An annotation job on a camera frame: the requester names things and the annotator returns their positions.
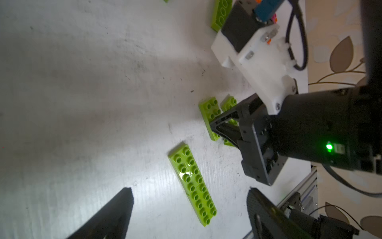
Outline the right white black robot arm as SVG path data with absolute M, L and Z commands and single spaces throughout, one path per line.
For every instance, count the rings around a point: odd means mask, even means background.
M 381 174 L 382 3 L 361 1 L 367 83 L 301 94 L 289 36 L 276 41 L 281 1 L 236 1 L 212 50 L 236 66 L 255 94 L 210 123 L 242 155 L 245 175 L 273 185 L 288 158 Z

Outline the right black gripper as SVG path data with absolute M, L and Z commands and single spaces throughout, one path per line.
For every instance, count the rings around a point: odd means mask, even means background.
M 231 124 L 230 120 L 239 123 Z M 277 151 L 271 119 L 257 94 L 243 100 L 239 107 L 218 115 L 210 127 L 214 133 L 240 149 L 241 165 L 246 176 L 268 186 L 274 184 L 287 157 Z

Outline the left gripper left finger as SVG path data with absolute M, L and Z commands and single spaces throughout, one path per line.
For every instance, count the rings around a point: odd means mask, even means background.
M 134 197 L 131 188 L 120 190 L 70 239 L 124 239 L 128 230 Z

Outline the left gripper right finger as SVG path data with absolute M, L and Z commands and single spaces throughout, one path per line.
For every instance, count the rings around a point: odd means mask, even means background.
M 310 239 L 311 236 L 288 219 L 260 190 L 251 188 L 248 192 L 247 211 L 252 231 L 257 238 L 263 238 L 264 228 L 274 239 Z

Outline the green lego brick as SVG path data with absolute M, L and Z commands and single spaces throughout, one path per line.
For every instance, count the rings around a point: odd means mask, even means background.
M 182 183 L 186 194 L 194 193 L 204 179 L 190 147 L 181 143 L 170 151 L 168 158 Z
M 229 109 L 233 108 L 236 105 L 237 105 L 237 100 L 233 96 L 228 95 L 223 100 L 223 102 L 221 103 L 220 106 L 221 106 L 222 111 L 226 112 L 226 111 L 228 111 Z M 228 123 L 231 124 L 231 125 L 234 125 L 234 126 L 239 126 L 238 121 L 236 121 L 234 119 L 230 119 L 228 121 Z M 234 145 L 231 142 L 229 142 L 227 139 L 225 139 L 225 138 L 224 138 L 224 145 L 234 147 Z
M 207 187 L 204 184 L 199 185 L 188 198 L 201 224 L 204 227 L 208 226 L 217 215 L 217 209 Z
M 222 113 L 216 97 L 210 97 L 200 102 L 199 109 L 202 114 L 210 139 L 212 141 L 217 141 L 220 138 L 220 136 L 214 133 L 210 127 L 210 123 Z
M 211 28 L 219 32 L 223 27 L 231 9 L 233 6 L 233 0 L 215 0 L 214 9 L 211 20 Z

